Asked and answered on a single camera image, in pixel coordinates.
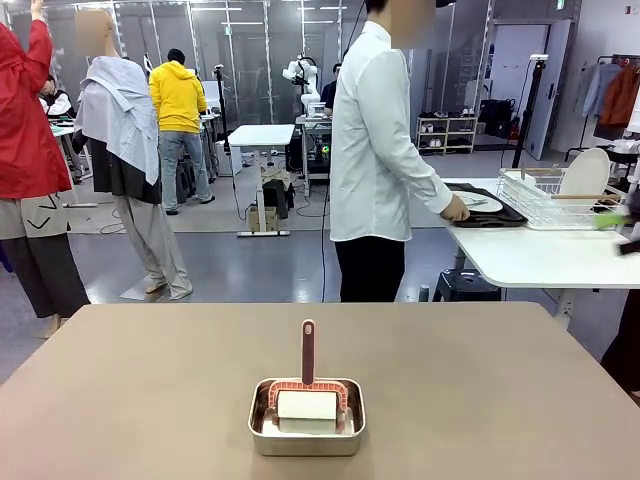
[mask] orange jacket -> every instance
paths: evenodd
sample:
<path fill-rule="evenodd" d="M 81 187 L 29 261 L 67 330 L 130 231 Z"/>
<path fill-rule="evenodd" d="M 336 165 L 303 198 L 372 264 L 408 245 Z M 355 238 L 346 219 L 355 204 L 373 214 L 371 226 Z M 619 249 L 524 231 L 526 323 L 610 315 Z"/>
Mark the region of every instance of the orange jacket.
<path fill-rule="evenodd" d="M 638 67 L 629 65 L 611 82 L 604 100 L 600 125 L 627 128 L 636 104 L 640 75 Z"/>

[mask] hanging clothes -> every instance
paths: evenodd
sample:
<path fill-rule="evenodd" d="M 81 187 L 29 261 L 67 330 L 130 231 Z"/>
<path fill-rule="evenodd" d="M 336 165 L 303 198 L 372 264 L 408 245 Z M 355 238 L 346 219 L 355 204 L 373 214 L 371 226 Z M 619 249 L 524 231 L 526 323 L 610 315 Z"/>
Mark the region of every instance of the hanging clothes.
<path fill-rule="evenodd" d="M 602 114 L 607 90 L 621 71 L 622 68 L 615 63 L 595 66 L 582 108 L 583 117 Z"/>
<path fill-rule="evenodd" d="M 604 101 L 600 125 L 626 128 L 640 89 L 638 67 L 629 65 L 611 82 Z"/>
<path fill-rule="evenodd" d="M 576 94 L 573 97 L 573 106 L 571 107 L 573 113 L 587 116 L 584 114 L 587 94 L 597 70 L 598 65 L 591 65 L 590 67 L 582 67 L 578 72 L 578 90 L 576 90 Z"/>
<path fill-rule="evenodd" d="M 193 291 L 180 247 L 161 205 L 158 123 L 142 68 L 97 57 L 81 83 L 74 150 L 88 141 L 96 191 L 111 192 L 129 240 L 152 281 L 171 300 Z"/>
<path fill-rule="evenodd" d="M 140 65 L 97 57 L 80 82 L 75 130 L 107 144 L 107 150 L 145 175 L 154 185 L 160 173 L 158 121 Z"/>
<path fill-rule="evenodd" d="M 69 318 L 89 299 L 57 193 L 71 188 L 67 167 L 38 100 L 52 50 L 44 22 L 26 53 L 0 23 L 0 243 L 36 316 Z"/>
<path fill-rule="evenodd" d="M 38 318 L 69 318 L 89 304 L 57 194 L 0 199 L 0 243 Z"/>

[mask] table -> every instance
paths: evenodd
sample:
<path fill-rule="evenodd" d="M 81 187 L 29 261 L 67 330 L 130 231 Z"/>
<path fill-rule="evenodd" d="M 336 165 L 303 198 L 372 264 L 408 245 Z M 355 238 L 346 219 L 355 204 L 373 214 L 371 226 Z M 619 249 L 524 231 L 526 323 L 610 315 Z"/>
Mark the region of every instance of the table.
<path fill-rule="evenodd" d="M 328 173 L 309 173 L 309 147 L 307 135 L 331 135 L 332 118 L 307 118 L 302 115 L 296 118 L 296 125 L 302 130 L 302 175 L 304 177 L 304 196 L 311 195 L 311 180 L 328 180 Z"/>
<path fill-rule="evenodd" d="M 318 374 L 362 386 L 353 458 L 253 450 L 253 388 L 299 375 L 306 318 Z M 0 478 L 633 478 L 639 431 L 538 305 L 93 305 L 0 387 Z"/>
<path fill-rule="evenodd" d="M 496 193 L 496 179 L 447 179 Z M 620 257 L 622 235 L 598 231 L 539 231 L 528 227 L 470 229 L 448 226 L 459 246 L 454 268 L 466 258 L 485 279 L 505 288 L 559 289 L 557 319 L 569 327 L 578 289 L 640 288 L 640 256 Z"/>
<path fill-rule="evenodd" d="M 56 130 L 52 130 L 53 136 L 55 138 L 61 138 L 67 145 L 67 148 L 70 152 L 73 152 L 73 145 L 71 144 L 71 137 L 75 133 L 73 127 L 58 127 Z M 62 158 L 65 158 L 64 149 L 62 145 L 58 143 L 60 146 L 60 152 L 62 153 Z M 91 168 L 91 160 L 89 158 L 89 151 L 87 150 L 86 145 L 83 147 L 85 158 L 87 159 L 87 165 L 89 166 L 89 174 L 83 176 L 82 179 L 85 180 L 87 178 L 93 177 L 93 170 Z M 69 174 L 69 181 L 71 182 L 71 195 L 73 197 L 73 203 L 65 203 L 63 206 L 65 208 L 96 208 L 98 206 L 97 203 L 80 203 L 80 199 L 78 198 L 78 192 L 76 191 L 75 183 L 73 183 L 73 176 L 71 175 L 71 170 L 69 169 L 69 165 L 65 159 L 64 164 L 67 167 L 67 173 Z"/>
<path fill-rule="evenodd" d="M 289 232 L 267 232 L 267 220 L 264 209 L 264 193 L 262 190 L 262 165 L 260 163 L 259 147 L 286 147 L 291 143 L 294 125 L 242 125 L 229 135 L 229 145 L 232 147 L 254 147 L 254 156 L 257 168 L 258 218 L 260 220 L 259 232 L 239 232 L 239 237 L 274 237 L 287 236 Z M 271 160 L 271 149 L 267 149 L 267 161 Z"/>

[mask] gray pants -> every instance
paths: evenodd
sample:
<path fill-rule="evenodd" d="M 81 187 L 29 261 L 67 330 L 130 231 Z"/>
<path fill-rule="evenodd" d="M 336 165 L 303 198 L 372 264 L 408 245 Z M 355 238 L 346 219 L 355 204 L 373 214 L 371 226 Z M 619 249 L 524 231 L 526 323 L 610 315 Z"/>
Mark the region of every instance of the gray pants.
<path fill-rule="evenodd" d="M 38 318 L 69 318 L 89 304 L 57 195 L 0 199 L 0 241 Z"/>
<path fill-rule="evenodd" d="M 184 147 L 193 163 L 196 175 L 196 196 L 201 202 L 211 199 L 209 176 L 202 156 L 202 142 L 199 133 L 160 132 L 160 158 L 162 160 L 162 203 L 165 210 L 177 210 L 176 168 Z"/>
<path fill-rule="evenodd" d="M 180 247 L 162 207 L 125 196 L 114 195 L 113 199 L 151 280 L 156 284 L 166 281 L 171 298 L 180 298 L 193 291 Z"/>

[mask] door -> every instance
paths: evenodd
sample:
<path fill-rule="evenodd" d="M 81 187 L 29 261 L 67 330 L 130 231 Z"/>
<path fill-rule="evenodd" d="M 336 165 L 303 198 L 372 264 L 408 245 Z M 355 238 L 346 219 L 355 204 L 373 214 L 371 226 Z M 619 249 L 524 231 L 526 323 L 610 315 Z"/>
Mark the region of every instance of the door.
<path fill-rule="evenodd" d="M 562 22 L 554 23 L 549 32 L 549 42 L 545 52 L 549 54 L 549 61 L 542 73 L 540 89 L 533 108 L 531 126 L 525 142 L 527 151 L 536 160 L 542 158 L 542 149 L 544 148 L 551 115 L 558 96 L 558 83 L 562 74 L 570 29 L 571 20 L 563 20 Z"/>

